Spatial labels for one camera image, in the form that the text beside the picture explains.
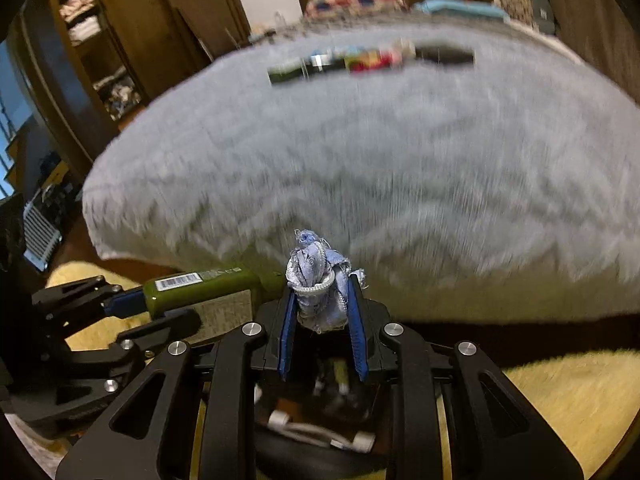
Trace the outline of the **light blue pillow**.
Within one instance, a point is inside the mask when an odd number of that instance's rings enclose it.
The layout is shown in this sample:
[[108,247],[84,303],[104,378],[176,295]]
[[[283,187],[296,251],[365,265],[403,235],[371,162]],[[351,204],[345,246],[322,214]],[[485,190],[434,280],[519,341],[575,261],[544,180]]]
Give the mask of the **light blue pillow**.
[[413,3],[413,10],[430,15],[450,15],[459,18],[486,18],[504,22],[510,16],[493,3],[471,0],[423,0]]

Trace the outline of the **blue snack packet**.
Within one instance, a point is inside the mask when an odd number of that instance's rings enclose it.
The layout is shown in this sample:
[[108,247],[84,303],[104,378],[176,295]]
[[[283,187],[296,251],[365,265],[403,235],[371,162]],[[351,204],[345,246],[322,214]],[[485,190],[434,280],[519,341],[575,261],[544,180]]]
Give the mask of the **blue snack packet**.
[[345,68],[352,73],[375,72],[404,64],[402,53],[395,49],[371,49],[344,58]]

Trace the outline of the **wooden wardrobe with shelves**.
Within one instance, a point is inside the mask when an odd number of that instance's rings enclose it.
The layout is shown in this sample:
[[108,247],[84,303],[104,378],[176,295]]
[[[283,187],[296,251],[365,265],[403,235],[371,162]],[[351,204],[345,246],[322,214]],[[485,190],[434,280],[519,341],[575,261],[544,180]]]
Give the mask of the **wooden wardrobe with shelves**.
[[134,116],[249,33],[241,0],[1,0],[18,84],[77,180]]

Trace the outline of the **brown curtain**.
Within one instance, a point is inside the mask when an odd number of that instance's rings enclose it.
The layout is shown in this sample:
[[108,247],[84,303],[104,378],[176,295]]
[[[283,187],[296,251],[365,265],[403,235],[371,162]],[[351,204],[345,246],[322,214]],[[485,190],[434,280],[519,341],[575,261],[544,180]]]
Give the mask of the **brown curtain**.
[[615,0],[549,0],[559,37],[585,61],[639,99],[639,33]]

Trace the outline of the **black box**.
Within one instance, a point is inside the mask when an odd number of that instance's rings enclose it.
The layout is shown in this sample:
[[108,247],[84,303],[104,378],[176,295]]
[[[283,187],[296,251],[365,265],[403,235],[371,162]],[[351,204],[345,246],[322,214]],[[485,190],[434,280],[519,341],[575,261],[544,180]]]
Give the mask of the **black box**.
[[416,59],[438,65],[466,65],[473,64],[474,52],[461,49],[448,44],[435,44],[434,46],[416,46]]

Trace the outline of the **black tube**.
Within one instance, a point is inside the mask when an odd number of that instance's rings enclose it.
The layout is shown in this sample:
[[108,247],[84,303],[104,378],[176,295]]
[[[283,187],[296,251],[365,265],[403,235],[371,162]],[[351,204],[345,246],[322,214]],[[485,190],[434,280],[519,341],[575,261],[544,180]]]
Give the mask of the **black tube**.
[[285,84],[297,79],[309,79],[313,76],[346,70],[344,58],[330,54],[315,54],[309,58],[298,58],[292,62],[271,67],[267,70],[272,84]]

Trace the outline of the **grey fluffy blanket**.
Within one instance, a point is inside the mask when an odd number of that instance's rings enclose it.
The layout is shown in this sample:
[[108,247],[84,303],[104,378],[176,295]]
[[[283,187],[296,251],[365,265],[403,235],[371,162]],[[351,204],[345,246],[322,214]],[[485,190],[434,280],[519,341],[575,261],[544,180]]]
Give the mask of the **grey fluffy blanket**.
[[[416,59],[416,46],[474,52]],[[298,58],[404,64],[272,84]],[[104,259],[280,269],[325,238],[398,318],[561,322],[639,310],[639,109],[509,26],[331,28],[221,58],[166,92],[82,190]]]

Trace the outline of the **patterned cushion pile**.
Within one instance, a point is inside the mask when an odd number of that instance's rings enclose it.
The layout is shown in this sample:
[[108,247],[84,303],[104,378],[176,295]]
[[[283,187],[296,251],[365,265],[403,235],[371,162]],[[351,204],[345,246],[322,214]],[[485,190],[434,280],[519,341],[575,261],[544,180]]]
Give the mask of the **patterned cushion pile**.
[[510,16],[537,32],[554,36],[556,21],[549,0],[495,0],[496,6]]

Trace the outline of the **plaid red blue pillow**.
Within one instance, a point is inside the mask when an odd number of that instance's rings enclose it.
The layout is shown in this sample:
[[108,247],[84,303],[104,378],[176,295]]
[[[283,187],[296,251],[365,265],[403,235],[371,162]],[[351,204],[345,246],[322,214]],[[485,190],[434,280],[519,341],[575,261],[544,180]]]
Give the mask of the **plaid red blue pillow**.
[[325,20],[343,16],[401,12],[407,9],[407,0],[308,0],[304,15],[308,20]]

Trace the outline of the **green bottle with label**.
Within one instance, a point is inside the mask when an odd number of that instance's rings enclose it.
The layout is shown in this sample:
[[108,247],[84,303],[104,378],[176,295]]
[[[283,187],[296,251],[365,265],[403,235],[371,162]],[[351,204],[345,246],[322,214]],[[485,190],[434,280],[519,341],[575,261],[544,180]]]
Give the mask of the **green bottle with label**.
[[252,312],[283,294],[286,279],[281,272],[256,273],[244,266],[180,273],[149,280],[142,286],[146,308],[157,318],[169,310],[200,304],[238,292],[250,292]]

